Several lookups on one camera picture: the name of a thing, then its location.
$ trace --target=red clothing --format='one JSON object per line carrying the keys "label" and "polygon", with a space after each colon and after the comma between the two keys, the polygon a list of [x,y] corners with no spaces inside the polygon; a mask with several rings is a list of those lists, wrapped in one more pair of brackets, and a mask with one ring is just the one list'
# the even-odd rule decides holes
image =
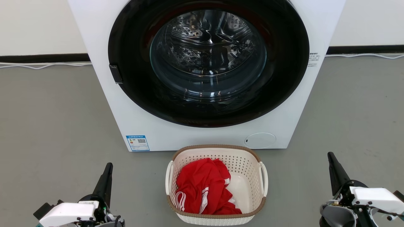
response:
{"label": "red clothing", "polygon": [[230,173],[219,159],[191,162],[177,177],[176,206],[194,214],[241,214],[226,189],[229,183]]}

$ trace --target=basket handle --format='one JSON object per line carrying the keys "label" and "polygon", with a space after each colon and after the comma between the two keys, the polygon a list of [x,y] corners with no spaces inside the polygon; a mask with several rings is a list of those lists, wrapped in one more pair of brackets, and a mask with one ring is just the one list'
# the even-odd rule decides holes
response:
{"label": "basket handle", "polygon": [[166,194],[170,195],[170,188],[171,188],[171,181],[172,181],[172,175],[173,175],[173,169],[174,169],[174,162],[171,161],[168,166],[167,166],[167,171],[166,171]]}
{"label": "basket handle", "polygon": [[[267,172],[267,168],[265,167],[264,163],[262,163],[262,162],[259,162],[258,164],[259,164],[259,176],[260,176],[260,179],[261,179],[261,191],[262,191],[262,194],[264,195],[264,197],[267,197],[267,194],[268,194],[268,172]],[[264,172],[264,179],[263,179],[263,176],[261,174],[261,169]]]}

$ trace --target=white wall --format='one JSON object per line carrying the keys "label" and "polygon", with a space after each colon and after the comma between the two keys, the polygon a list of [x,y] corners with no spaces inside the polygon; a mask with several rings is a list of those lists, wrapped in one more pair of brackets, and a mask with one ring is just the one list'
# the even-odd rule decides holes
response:
{"label": "white wall", "polygon": [[330,46],[404,44],[404,0],[347,0]]}
{"label": "white wall", "polygon": [[[331,46],[404,44],[404,0],[347,0]],[[67,0],[0,1],[0,56],[85,53]]]}
{"label": "white wall", "polygon": [[0,0],[0,56],[85,52],[67,0]]}

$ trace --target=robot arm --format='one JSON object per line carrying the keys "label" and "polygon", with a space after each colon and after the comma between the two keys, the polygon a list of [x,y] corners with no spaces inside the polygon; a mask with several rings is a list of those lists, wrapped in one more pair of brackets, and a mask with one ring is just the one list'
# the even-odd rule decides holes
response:
{"label": "robot arm", "polygon": [[77,203],[61,200],[56,205],[45,203],[35,213],[43,227],[125,227],[121,216],[109,211],[112,189],[112,163],[108,163],[92,194]]}
{"label": "robot arm", "polygon": [[389,221],[404,220],[404,195],[385,188],[368,188],[351,180],[332,152],[328,153],[333,199],[320,208],[320,227],[378,227],[377,212],[388,214]]}

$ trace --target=white washing machine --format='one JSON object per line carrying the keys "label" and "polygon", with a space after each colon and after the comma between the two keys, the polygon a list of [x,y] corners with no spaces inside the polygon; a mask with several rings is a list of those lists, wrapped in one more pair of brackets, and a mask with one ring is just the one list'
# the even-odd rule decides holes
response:
{"label": "white washing machine", "polygon": [[69,0],[129,151],[286,148],[344,3]]}

